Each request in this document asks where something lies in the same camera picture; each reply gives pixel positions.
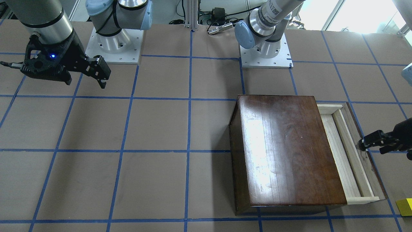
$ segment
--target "wooden box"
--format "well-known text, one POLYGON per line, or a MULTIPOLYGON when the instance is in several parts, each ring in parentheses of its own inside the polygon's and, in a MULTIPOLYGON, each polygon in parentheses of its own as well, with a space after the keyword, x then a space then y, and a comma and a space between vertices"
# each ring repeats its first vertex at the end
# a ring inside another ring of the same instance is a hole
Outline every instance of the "wooden box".
POLYGON ((387 199, 348 104, 240 95, 229 123, 236 214, 317 213, 387 199))

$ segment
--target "metal mounting plate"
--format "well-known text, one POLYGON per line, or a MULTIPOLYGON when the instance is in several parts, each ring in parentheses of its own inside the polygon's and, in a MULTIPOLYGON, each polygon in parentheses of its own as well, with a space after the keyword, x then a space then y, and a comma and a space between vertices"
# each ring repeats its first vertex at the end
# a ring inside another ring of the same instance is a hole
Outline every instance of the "metal mounting plate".
POLYGON ((100 48, 96 29, 93 28, 89 43, 87 44, 86 55, 88 57, 101 55, 108 64, 139 64, 144 31, 132 29, 126 29, 126 31, 132 42, 127 50, 121 53, 107 53, 100 48))
POLYGON ((292 58, 285 34, 281 39, 281 49, 279 54, 273 58, 261 58, 256 51, 256 47, 245 49, 240 47, 240 56, 242 58, 242 67, 244 68, 269 68, 269 69, 288 69, 293 67, 292 58))

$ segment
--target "yellow cube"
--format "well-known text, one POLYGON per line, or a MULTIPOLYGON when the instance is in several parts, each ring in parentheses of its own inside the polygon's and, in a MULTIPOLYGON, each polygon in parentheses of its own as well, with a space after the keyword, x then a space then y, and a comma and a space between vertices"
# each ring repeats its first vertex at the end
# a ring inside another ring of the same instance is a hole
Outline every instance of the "yellow cube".
POLYGON ((412 216, 412 198, 396 201, 396 205, 402 216, 412 216))

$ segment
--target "glossy wood surface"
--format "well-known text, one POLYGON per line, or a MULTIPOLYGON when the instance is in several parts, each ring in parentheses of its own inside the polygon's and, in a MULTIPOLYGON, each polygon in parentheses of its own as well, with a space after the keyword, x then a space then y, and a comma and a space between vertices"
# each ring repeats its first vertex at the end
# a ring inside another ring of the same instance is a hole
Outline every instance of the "glossy wood surface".
POLYGON ((313 97, 240 95, 237 107, 250 206, 346 204, 313 97))

